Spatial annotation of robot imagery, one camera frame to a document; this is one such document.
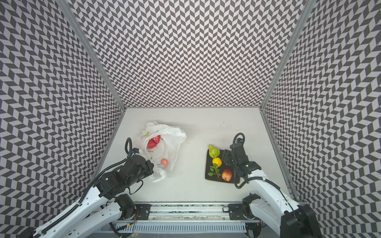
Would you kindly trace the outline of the white vent grille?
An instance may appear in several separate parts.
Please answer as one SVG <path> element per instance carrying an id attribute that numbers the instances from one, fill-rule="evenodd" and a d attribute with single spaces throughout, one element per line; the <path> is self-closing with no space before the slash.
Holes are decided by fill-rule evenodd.
<path id="1" fill-rule="evenodd" d="M 203 234 L 246 233 L 245 223 L 138 223 L 120 230 L 121 233 L 142 234 Z"/>

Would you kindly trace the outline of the green pear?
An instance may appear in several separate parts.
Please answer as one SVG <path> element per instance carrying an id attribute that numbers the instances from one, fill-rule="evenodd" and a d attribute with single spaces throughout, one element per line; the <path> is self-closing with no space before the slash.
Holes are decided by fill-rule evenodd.
<path id="1" fill-rule="evenodd" d="M 208 153 L 212 159 L 218 158 L 220 156 L 220 150 L 211 144 L 208 146 Z"/>

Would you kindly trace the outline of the black square tray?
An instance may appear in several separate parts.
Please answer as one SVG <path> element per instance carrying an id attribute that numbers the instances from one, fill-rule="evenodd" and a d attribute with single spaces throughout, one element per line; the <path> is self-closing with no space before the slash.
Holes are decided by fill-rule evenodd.
<path id="1" fill-rule="evenodd" d="M 231 183 L 231 184 L 234 184 L 234 179 L 236 178 L 233 174 L 233 167 L 222 162 L 222 166 L 219 168 L 220 169 L 220 173 L 222 174 L 224 170 L 226 169 L 229 169 L 231 170 L 232 174 L 233 174 L 233 177 L 232 179 L 229 181 L 229 182 L 226 182 L 224 181 L 221 177 L 218 178 L 217 176 L 212 176 L 212 177 L 209 177 L 207 175 L 207 173 L 210 171 L 209 167 L 212 166 L 212 158 L 209 156 L 209 153 L 208 153 L 208 150 L 207 150 L 207 153 L 206 153 L 206 160 L 205 160 L 205 170 L 204 170 L 204 178 L 206 180 L 210 180 L 210 181 L 217 181 L 217 182 L 222 182 L 222 183 Z"/>

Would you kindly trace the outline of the yellow lemon with leaves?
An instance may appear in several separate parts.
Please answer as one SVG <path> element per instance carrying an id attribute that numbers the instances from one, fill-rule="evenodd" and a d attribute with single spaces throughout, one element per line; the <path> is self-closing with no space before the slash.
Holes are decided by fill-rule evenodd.
<path id="1" fill-rule="evenodd" d="M 221 177 L 220 167 L 222 166 L 222 160 L 218 157 L 212 159 L 212 166 L 209 167 L 210 171 L 207 173 L 209 177 L 217 176 Z"/>

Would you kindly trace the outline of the red strawberry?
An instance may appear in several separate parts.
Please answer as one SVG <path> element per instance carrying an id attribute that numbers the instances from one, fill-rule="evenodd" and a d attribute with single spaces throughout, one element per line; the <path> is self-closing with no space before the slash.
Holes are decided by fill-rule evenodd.
<path id="1" fill-rule="evenodd" d="M 156 137 L 153 137 L 152 139 L 150 139 L 149 141 L 148 141 L 148 144 L 147 144 L 147 149 L 153 149 L 153 148 L 155 148 L 157 145 L 158 145 L 158 143 L 161 141 L 161 136 L 160 135 L 158 135 L 158 136 L 156 136 Z"/>

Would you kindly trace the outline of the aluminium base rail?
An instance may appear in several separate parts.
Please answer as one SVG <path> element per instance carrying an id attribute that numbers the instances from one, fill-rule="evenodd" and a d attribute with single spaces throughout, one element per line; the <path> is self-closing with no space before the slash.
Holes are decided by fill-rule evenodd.
<path id="1" fill-rule="evenodd" d="M 229 218 L 228 204 L 240 202 L 151 202 L 151 212 L 147 221 L 140 223 L 258 223 L 265 217 L 266 211 L 272 212 L 275 209 L 269 202 L 256 199 L 249 205 L 253 218 L 245 217 L 248 220 L 232 221 Z"/>

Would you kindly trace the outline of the black mounting plate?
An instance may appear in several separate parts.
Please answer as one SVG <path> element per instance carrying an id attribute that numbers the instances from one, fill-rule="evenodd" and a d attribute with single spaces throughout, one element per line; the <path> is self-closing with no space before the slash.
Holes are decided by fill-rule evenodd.
<path id="1" fill-rule="evenodd" d="M 248 220 L 243 213 L 243 207 L 241 203 L 228 204 L 228 213 L 229 218 L 232 221 Z"/>
<path id="2" fill-rule="evenodd" d="M 152 205 L 148 203 L 136 204 L 133 207 L 132 220 L 147 221 L 151 212 Z"/>

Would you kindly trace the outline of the white plastic bag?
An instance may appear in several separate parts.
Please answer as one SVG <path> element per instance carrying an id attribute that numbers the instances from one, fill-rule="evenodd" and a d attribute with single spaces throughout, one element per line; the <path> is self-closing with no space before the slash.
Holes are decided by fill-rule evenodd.
<path id="1" fill-rule="evenodd" d="M 147 149 L 148 141 L 158 135 L 161 136 L 158 145 L 153 149 Z M 152 182 L 162 181 L 171 173 L 180 146 L 186 138 L 186 133 L 179 127 L 158 124 L 157 122 L 148 123 L 135 138 L 134 147 L 139 150 L 139 154 L 154 164 L 153 174 L 149 176 Z M 159 165 L 163 158 L 168 160 L 166 166 Z"/>

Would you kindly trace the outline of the orange peach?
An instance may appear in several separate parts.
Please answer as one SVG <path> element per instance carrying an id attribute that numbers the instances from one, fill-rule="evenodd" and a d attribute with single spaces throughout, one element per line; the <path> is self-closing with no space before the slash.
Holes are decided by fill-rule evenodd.
<path id="1" fill-rule="evenodd" d="M 226 169 L 223 171 L 222 175 L 221 175 L 221 178 L 226 181 L 226 182 L 229 182 L 233 177 L 233 174 L 231 172 L 231 170 L 229 169 Z"/>

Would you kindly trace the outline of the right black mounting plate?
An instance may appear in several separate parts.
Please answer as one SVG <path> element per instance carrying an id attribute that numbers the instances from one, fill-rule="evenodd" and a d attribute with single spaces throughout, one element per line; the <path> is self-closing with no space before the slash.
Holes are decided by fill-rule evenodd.
<path id="1" fill-rule="evenodd" d="M 243 207 L 241 203 L 228 204 L 228 213 L 229 218 L 232 221 L 248 220 L 243 213 Z"/>

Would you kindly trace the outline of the red cherries pair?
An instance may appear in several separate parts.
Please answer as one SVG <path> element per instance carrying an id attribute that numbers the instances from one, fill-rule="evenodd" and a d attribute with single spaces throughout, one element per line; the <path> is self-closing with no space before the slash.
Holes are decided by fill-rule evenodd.
<path id="1" fill-rule="evenodd" d="M 162 166 L 166 166 L 167 164 L 168 164 L 168 160 L 165 159 L 165 158 L 163 158 L 163 159 L 160 161 L 160 163 L 159 163 L 159 165 L 162 165 Z"/>

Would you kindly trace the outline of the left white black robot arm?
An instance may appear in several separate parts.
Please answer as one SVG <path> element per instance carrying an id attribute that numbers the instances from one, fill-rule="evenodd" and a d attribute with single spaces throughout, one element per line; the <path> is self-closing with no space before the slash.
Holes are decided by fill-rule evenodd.
<path id="1" fill-rule="evenodd" d="M 125 193 L 153 174 L 154 164 L 135 154 L 102 174 L 75 203 L 38 228 L 26 228 L 20 238 L 85 238 L 120 218 L 135 220 L 138 209 Z"/>

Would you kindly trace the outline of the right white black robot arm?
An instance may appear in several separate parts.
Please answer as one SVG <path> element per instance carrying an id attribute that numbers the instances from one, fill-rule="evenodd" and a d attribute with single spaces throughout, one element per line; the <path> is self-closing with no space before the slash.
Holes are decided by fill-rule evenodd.
<path id="1" fill-rule="evenodd" d="M 258 163 L 248 159 L 242 143 L 236 142 L 224 150 L 221 160 L 232 166 L 232 180 L 237 189 L 248 184 L 255 190 L 242 200 L 246 218 L 262 220 L 281 238 L 322 237 L 314 210 L 287 196 Z"/>

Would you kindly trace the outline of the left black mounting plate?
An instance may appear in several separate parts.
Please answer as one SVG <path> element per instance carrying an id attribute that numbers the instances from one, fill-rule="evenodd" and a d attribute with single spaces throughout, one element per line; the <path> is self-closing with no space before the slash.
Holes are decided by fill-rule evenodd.
<path id="1" fill-rule="evenodd" d="M 136 204 L 133 207 L 132 220 L 147 221 L 151 212 L 152 205 L 148 203 Z"/>

